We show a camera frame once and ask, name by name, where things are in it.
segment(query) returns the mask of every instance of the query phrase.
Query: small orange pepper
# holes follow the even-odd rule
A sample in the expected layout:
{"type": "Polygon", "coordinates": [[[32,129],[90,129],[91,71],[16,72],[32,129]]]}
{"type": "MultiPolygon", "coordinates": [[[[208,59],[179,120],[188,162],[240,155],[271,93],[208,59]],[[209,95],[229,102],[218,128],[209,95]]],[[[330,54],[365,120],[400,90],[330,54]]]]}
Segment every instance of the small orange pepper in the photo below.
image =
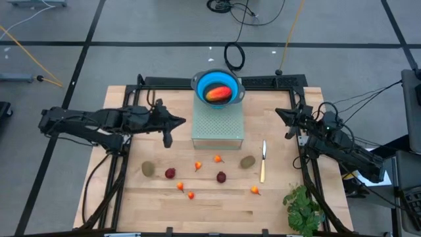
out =
{"type": "Polygon", "coordinates": [[[259,193],[259,189],[257,188],[257,186],[251,187],[250,191],[254,194],[262,195],[259,193]]]}
{"type": "Polygon", "coordinates": [[[223,160],[222,160],[222,158],[221,158],[221,156],[220,156],[220,155],[215,155],[214,160],[215,160],[215,162],[216,162],[216,163],[219,163],[219,162],[223,162],[223,163],[225,163],[225,161],[223,161],[223,160]]]}
{"type": "Polygon", "coordinates": [[[194,194],[193,192],[189,192],[189,193],[187,194],[187,196],[189,197],[189,199],[193,199],[193,198],[195,198],[195,194],[194,194]]]}
{"type": "Polygon", "coordinates": [[[202,163],[200,163],[200,162],[198,162],[198,161],[197,161],[197,162],[195,163],[195,167],[196,167],[196,171],[197,171],[198,169],[200,169],[200,168],[202,167],[202,163]]]}
{"type": "Polygon", "coordinates": [[[178,188],[179,190],[181,190],[182,192],[184,192],[184,189],[183,189],[183,182],[178,182],[178,183],[177,183],[177,188],[178,188]]]}

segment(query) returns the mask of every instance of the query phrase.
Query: wooden knife handle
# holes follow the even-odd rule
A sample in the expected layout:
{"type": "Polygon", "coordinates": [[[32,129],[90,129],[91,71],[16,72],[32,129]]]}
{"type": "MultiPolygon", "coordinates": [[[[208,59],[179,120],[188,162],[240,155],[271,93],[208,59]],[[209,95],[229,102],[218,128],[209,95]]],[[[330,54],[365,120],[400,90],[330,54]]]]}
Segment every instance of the wooden knife handle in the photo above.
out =
{"type": "Polygon", "coordinates": [[[264,176],[265,176],[264,170],[265,170],[265,167],[264,167],[264,159],[263,159],[262,160],[262,169],[260,170],[260,182],[261,183],[264,183],[264,176]]]}

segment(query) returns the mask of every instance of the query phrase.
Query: wooden table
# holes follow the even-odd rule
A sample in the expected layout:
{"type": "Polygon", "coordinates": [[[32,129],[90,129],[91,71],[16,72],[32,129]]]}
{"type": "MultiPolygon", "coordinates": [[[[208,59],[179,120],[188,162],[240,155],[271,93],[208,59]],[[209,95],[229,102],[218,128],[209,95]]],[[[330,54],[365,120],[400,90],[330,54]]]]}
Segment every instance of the wooden table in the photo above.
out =
{"type": "MultiPolygon", "coordinates": [[[[124,88],[110,86],[104,108],[121,107],[124,88]]],[[[294,233],[288,226],[287,210],[282,200],[290,192],[289,184],[302,184],[303,176],[301,170],[292,166],[298,156],[297,142],[284,138],[288,127],[274,111],[276,107],[291,107],[288,92],[246,93],[243,100],[245,139],[239,151],[194,150],[191,141],[193,91],[159,90],[156,98],[162,98],[173,115],[184,117],[187,122],[173,130],[174,141],[170,149],[164,148],[162,134],[134,136],[117,231],[165,232],[166,227],[172,226],[174,232],[258,234],[267,228],[271,234],[294,233]],[[260,184],[263,139],[267,142],[266,182],[260,184]],[[215,163],[213,157],[216,154],[221,155],[225,163],[215,163]],[[247,155],[256,157],[257,162],[250,169],[240,169],[239,161],[247,155]],[[142,174],[144,161],[155,164],[155,175],[151,178],[142,174]],[[197,172],[196,161],[203,164],[197,172]],[[164,172],[168,168],[176,169],[174,180],[165,178],[164,172]],[[223,184],[216,181],[219,171],[227,175],[223,184]],[[183,182],[185,191],[193,191],[195,198],[190,200],[177,190],[177,182],[183,182]],[[253,185],[259,187],[261,196],[250,192],[253,185]]],[[[323,101],[321,89],[305,88],[305,98],[308,105],[318,106],[323,101]]],[[[141,93],[139,104],[146,105],[145,93],[141,93]]],[[[104,156],[101,147],[93,148],[87,176],[104,156]]],[[[103,199],[110,160],[91,179],[87,192],[87,217],[103,199]]],[[[352,230],[338,164],[333,159],[321,157],[318,165],[327,203],[352,230]]],[[[114,201],[111,201],[106,226],[110,226],[113,207],[114,201]]],[[[75,227],[82,225],[81,208],[82,196],[75,227]]]]}

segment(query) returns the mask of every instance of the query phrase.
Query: kitchen knife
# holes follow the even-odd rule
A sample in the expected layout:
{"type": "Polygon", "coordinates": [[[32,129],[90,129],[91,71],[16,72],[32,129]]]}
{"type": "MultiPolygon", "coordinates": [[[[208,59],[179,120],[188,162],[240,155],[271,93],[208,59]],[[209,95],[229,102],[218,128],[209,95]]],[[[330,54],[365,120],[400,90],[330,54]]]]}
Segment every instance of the kitchen knife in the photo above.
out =
{"type": "Polygon", "coordinates": [[[264,183],[264,176],[265,176],[265,165],[264,161],[266,160],[266,140],[263,140],[262,146],[262,168],[260,170],[260,182],[264,183]]]}

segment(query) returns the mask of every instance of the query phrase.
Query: leafy plant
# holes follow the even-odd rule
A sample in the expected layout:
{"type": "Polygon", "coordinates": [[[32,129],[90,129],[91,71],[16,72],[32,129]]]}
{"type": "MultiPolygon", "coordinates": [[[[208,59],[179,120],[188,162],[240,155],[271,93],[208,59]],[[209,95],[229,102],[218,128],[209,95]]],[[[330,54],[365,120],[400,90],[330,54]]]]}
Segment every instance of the leafy plant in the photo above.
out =
{"type": "Polygon", "coordinates": [[[313,230],[324,221],[324,213],[317,202],[310,200],[306,195],[307,188],[303,185],[292,189],[284,197],[283,204],[288,205],[289,227],[298,231],[303,237],[312,237],[313,230]]]}

